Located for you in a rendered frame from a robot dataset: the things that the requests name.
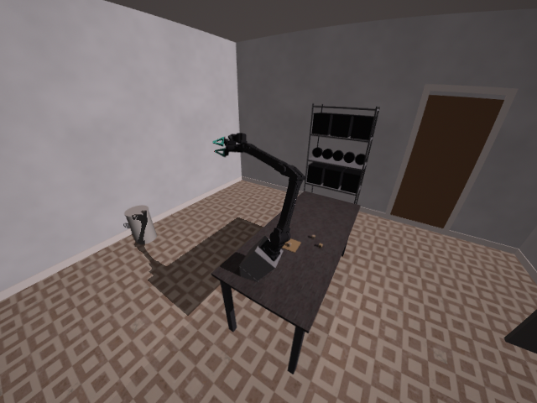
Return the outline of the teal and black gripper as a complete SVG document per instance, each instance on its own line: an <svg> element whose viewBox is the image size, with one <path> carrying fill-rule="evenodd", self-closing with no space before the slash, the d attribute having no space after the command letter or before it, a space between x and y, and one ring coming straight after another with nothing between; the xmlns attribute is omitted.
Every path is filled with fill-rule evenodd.
<svg viewBox="0 0 537 403"><path fill-rule="evenodd" d="M221 143L218 143L217 141L222 141ZM225 141L225 142L224 142ZM226 157L226 155L229 155L228 152L236 152L236 145L230 145L228 144L228 139L225 139L225 137L222 137L220 139L217 139L215 141L213 141L214 144L218 144L218 145L221 145L223 146L223 144L225 144L226 148L224 149L217 149L215 150L216 153L220 154L221 156L223 157ZM228 145L228 150L227 150L227 145ZM217 151L223 151L223 154L222 153L219 153Z"/></svg>

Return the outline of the tan flat mat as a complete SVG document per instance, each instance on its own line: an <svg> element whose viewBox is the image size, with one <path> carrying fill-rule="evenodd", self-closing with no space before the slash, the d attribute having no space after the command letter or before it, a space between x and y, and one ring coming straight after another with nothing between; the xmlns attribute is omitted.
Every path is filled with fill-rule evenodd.
<svg viewBox="0 0 537 403"><path fill-rule="evenodd" d="M297 248L300 246L301 242L296 241L296 240L293 240L292 238L290 239L289 242L292 243L292 245L291 245L290 247L287 246L287 243L288 243L288 242L287 242L287 243L284 243L285 246L283 246L282 248L283 248L283 249L287 249L287 250L289 250L289 251L295 253L295 251L297 250Z"/></svg>

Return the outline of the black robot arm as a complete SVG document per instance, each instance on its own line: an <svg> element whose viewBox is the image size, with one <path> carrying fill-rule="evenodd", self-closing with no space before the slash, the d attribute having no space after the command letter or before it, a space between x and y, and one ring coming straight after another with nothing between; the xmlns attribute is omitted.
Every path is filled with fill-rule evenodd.
<svg viewBox="0 0 537 403"><path fill-rule="evenodd" d="M288 165L288 163L279 160L268 153L263 152L258 149L255 145L247 143L247 136L245 133L231 134L228 136L228 144L236 145L236 151L240 153L247 153L255 158L263 161L265 164L270 165L275 170L277 170L281 175L289 177L289 185L284 199L284 205L280 215L279 223L274 231L270 234L270 243L266 240L263 245L260 247L266 255L268 255L271 260L275 261L279 255L278 249L282 249L284 243L290 240L290 221L293 215L295 208L295 203L297 196L300 190L302 182L305 180L305 175L303 175L296 167L293 165ZM236 143L237 139L237 143ZM242 140L242 142L241 142ZM240 144L241 142L241 144ZM240 144L240 146L238 146ZM239 150L241 149L241 150ZM281 163L284 162L284 163ZM276 164L277 163L277 164ZM293 171L295 170L295 171ZM301 176L298 176L300 174ZM280 247L281 246L281 247Z"/></svg>

